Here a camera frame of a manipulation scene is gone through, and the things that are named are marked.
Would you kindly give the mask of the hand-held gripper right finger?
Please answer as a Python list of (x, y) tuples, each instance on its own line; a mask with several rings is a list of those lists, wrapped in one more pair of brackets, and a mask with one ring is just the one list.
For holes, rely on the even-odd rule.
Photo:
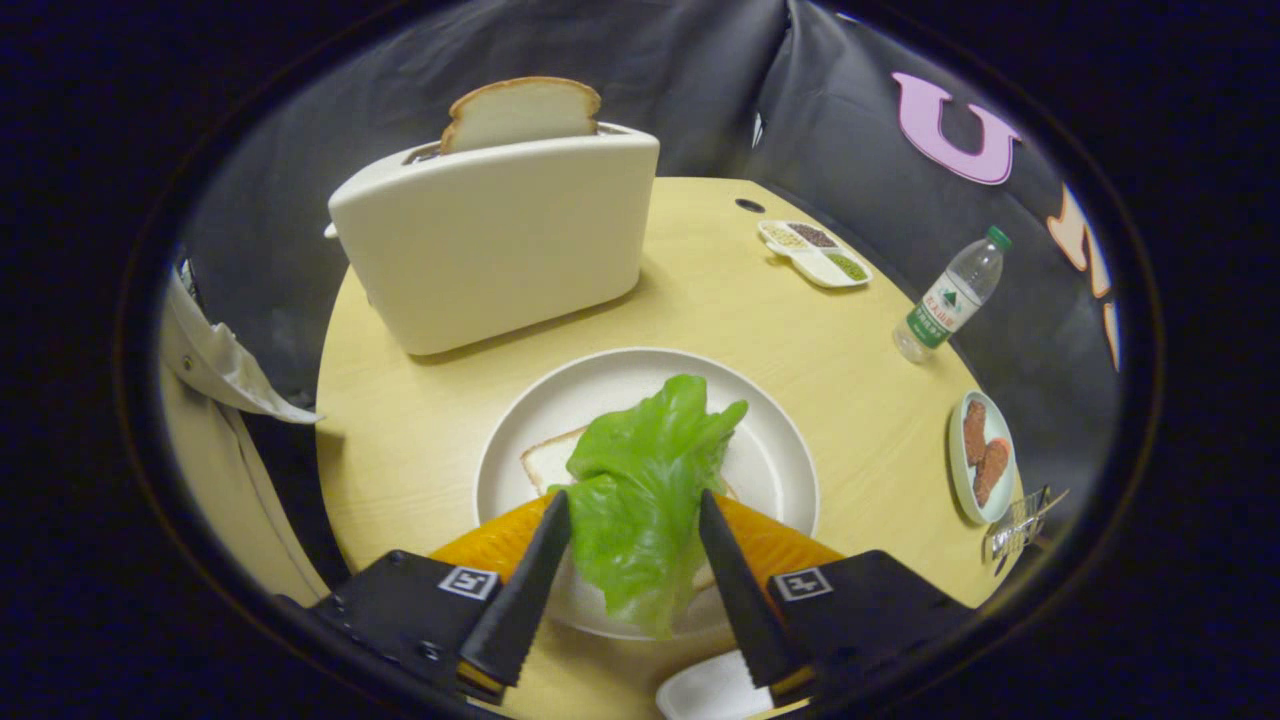
[(876, 693), (974, 614), (884, 551), (845, 556), (712, 491), (699, 534), (751, 683), (777, 705)]

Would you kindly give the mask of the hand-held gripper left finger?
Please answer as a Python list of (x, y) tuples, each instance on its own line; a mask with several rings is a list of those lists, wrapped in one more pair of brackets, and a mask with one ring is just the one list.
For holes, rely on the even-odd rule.
[(556, 491), (429, 556), (393, 550), (310, 610), (310, 626), (378, 669), (499, 701), (517, 685), (571, 537)]

